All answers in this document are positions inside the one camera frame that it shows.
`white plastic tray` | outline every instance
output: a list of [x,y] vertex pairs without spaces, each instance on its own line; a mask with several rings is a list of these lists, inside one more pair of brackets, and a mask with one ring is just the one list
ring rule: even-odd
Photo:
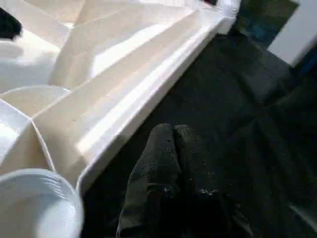
[[0,174],[48,168],[85,192],[217,33],[192,3],[0,1],[24,27],[0,42]]

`white wall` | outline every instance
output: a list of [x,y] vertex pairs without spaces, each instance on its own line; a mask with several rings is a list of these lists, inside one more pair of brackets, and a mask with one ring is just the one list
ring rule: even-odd
[[295,66],[317,41],[317,0],[293,0],[300,5],[268,48]]

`black object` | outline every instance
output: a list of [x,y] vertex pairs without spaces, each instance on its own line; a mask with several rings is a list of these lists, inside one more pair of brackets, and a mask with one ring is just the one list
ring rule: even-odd
[[8,12],[0,8],[0,38],[13,40],[21,34],[22,25]]
[[189,124],[202,137],[216,184],[255,237],[317,237],[316,92],[314,80],[241,34],[216,37],[90,188],[82,237],[115,236],[129,175],[160,123]]
[[201,138],[161,124],[130,175],[117,238],[251,237],[241,217],[218,190]]

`white surface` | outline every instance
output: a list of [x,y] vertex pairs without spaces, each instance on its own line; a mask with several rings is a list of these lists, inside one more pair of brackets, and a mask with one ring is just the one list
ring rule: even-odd
[[268,50],[291,66],[296,66],[317,42],[316,9],[316,0],[301,0]]
[[32,117],[68,92],[69,90],[56,86],[28,86],[9,90],[0,94],[0,98]]
[[19,170],[0,177],[0,230],[4,238],[78,238],[79,195],[59,175]]
[[[22,17],[28,22],[25,31],[35,39],[40,36],[42,46],[47,45],[42,52],[54,52],[56,61],[48,64],[49,69],[43,68],[43,75],[36,79],[28,74],[13,83],[9,77],[2,78],[7,89],[0,98],[19,109],[31,124],[12,135],[10,148],[3,149],[8,151],[0,174],[18,168],[50,168],[81,192],[214,37],[224,19],[211,6],[199,7],[199,2],[178,2],[175,6],[79,1],[69,15],[57,6],[68,9],[76,3],[73,0],[54,0],[52,5],[37,0],[13,3],[48,18],[44,20],[47,31],[52,27],[57,36],[62,31],[54,26],[70,24],[72,28],[56,41],[50,38],[52,33],[33,28],[32,17]],[[22,15],[21,8],[10,6],[12,12]],[[22,49],[27,46],[25,51],[38,51],[40,43],[29,45],[32,40],[26,36],[17,44]],[[28,59],[36,57],[25,55],[26,70],[40,65],[29,65],[32,61]]]

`dark floor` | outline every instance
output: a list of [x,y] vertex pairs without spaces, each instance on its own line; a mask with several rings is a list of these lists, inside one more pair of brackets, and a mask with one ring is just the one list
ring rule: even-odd
[[298,80],[288,65],[245,37],[216,37],[90,188],[82,237],[115,233],[129,174],[154,126],[188,124],[217,147]]

